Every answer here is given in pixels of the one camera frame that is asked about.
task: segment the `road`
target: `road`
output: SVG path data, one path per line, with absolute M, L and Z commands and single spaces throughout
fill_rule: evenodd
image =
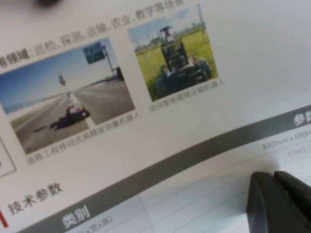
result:
M 72 96 L 90 111 L 91 117 L 80 122 L 66 118 L 66 95 L 11 122 L 26 154 L 80 133 L 90 127 L 134 110 L 124 81 L 98 83 L 82 88 Z
M 96 125 L 135 109 L 124 81 L 99 83 L 75 92 Z

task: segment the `green grass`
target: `green grass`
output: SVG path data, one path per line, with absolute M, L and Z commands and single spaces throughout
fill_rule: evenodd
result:
M 203 39 L 203 32 L 199 31 L 182 37 L 182 41 L 187 55 L 193 53 L 197 59 L 205 58 L 207 60 L 212 71 L 212 78 L 214 79 L 218 77 L 218 72 L 206 30 L 204 31 L 204 38 L 205 39 Z M 155 81 L 160 74 L 160 67 L 166 64 L 161 48 L 158 47 L 153 50 L 146 50 L 144 53 L 137 55 L 137 60 L 151 99 L 155 101 L 158 99 L 156 96 Z

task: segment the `green road sign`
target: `green road sign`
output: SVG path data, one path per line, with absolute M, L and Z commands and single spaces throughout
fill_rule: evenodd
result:
M 100 42 L 84 48 L 83 53 L 89 64 L 105 59 L 103 47 Z

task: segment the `sky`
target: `sky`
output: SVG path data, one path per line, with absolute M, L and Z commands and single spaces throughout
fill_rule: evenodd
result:
M 96 42 L 106 46 L 112 67 L 117 67 L 117 58 L 109 38 Z M 96 42 L 1 74 L 0 102 L 4 108 L 64 93 L 65 89 L 58 80 L 60 72 L 67 82 L 66 87 L 69 91 L 111 76 L 107 58 L 90 65 L 87 63 L 83 48 Z
M 130 29 L 129 35 L 133 46 L 136 48 L 138 45 L 136 38 L 141 46 L 147 45 L 153 38 L 158 37 L 157 32 L 159 32 L 162 28 L 166 26 L 171 26 L 171 33 L 180 32 L 187 27 L 192 27 L 193 22 L 201 22 L 197 6 L 187 8 L 173 15 L 163 17 Z

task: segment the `black object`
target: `black object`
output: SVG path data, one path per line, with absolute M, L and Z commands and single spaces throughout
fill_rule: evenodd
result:
M 59 2 L 59 0 L 37 0 L 41 5 L 45 5 L 45 6 L 49 6 L 49 5 L 53 5 L 57 2 Z
M 255 172 L 246 211 L 250 233 L 311 233 L 311 188 L 287 172 Z
M 155 95 L 158 99 L 212 78 L 207 60 L 197 59 L 194 54 L 188 57 L 182 39 L 171 35 L 170 28 L 167 26 L 160 30 L 160 33 L 165 33 L 165 39 L 160 36 L 160 40 L 166 64 L 160 67 L 160 75 L 155 80 Z

